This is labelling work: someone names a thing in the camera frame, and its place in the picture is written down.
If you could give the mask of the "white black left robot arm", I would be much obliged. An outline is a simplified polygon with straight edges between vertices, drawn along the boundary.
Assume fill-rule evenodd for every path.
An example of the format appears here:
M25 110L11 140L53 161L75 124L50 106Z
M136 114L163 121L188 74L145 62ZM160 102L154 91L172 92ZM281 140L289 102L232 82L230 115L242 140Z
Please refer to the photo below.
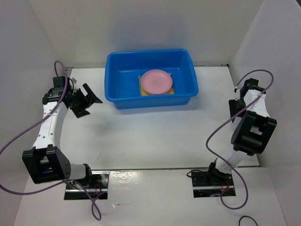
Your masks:
M77 118L89 115L92 104L102 101L90 87L83 84L84 95L70 78L53 78L53 88L43 97L43 119L38 137L30 150L24 151L22 160L35 184L59 180L76 180L83 188L89 188L93 182L88 164L72 164L60 148L63 122L69 110Z

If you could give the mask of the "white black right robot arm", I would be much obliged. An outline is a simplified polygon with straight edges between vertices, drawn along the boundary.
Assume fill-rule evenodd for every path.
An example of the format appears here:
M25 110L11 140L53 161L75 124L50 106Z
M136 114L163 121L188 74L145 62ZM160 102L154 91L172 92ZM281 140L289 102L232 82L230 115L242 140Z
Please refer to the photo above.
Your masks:
M226 161L217 158L210 163L206 180L211 185L218 184L222 179L228 179L232 167L241 161L261 154L267 146L277 121L270 117L265 105L264 88L258 86L259 81L250 78L244 82L239 98L229 100L230 116L238 115L241 118L233 132L230 143L233 147L224 156Z

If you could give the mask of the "orange plastic plate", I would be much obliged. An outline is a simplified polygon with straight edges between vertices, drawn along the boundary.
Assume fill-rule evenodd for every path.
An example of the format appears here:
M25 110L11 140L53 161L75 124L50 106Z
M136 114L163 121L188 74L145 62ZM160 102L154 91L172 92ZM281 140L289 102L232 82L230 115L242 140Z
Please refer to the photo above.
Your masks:
M171 87L171 89L169 89L167 92L162 93L162 95L171 95L174 94L174 89L173 87ZM141 96L151 96L153 95L152 93L149 93L147 91L145 91L142 87L140 87L140 95Z

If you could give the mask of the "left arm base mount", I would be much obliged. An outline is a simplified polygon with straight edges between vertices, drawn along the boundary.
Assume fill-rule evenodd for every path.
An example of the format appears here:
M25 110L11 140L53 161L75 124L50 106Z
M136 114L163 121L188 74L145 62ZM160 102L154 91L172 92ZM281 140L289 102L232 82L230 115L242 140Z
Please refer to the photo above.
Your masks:
M80 182L89 195L96 200L108 199L109 171L93 170L90 182ZM65 187L64 200L89 200L86 192L75 182L68 182Z

